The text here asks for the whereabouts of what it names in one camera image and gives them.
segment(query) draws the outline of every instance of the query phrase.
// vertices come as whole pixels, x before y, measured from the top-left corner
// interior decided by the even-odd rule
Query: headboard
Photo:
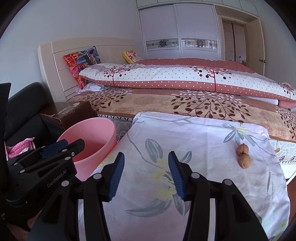
[[[121,52],[132,50],[134,42],[120,38],[82,37],[57,40],[38,47],[43,82],[54,102],[65,102],[72,98],[78,87],[63,56],[92,46],[96,46],[102,63],[127,64]]]

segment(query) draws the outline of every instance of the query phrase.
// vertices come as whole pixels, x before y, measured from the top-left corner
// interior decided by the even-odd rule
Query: brown wooden nightstand
[[[88,101],[52,103],[40,112],[40,116],[55,138],[76,123],[95,117]]]

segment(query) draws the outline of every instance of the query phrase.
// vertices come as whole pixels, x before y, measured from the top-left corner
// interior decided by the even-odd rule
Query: pink plastic bin
[[[77,169],[76,177],[85,181],[116,146],[116,126],[107,118],[83,120],[67,129],[58,141],[66,139],[71,143],[79,138],[84,140],[85,148],[73,161]]]

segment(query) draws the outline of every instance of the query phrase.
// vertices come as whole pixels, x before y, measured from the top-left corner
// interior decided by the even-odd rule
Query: wall
[[[0,40],[0,83],[12,83],[12,96],[42,82],[38,46],[84,36],[133,39],[143,58],[136,0],[31,0]]]
[[[296,88],[296,42],[276,11],[264,0],[249,0],[256,5],[264,37],[265,76],[287,82]]]

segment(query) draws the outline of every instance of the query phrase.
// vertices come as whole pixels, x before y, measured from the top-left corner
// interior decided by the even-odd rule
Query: silver screw
[[[224,180],[224,183],[228,186],[231,186],[232,185],[232,181],[230,179],[225,179]]]
[[[198,178],[200,178],[200,174],[197,172],[193,172],[193,173],[191,173],[191,177],[194,179],[198,179]]]
[[[62,181],[62,186],[63,187],[66,187],[69,185],[69,181],[65,180],[65,181]]]
[[[101,173],[96,173],[95,175],[93,175],[93,178],[94,179],[100,179],[100,178],[102,178],[102,174]]]

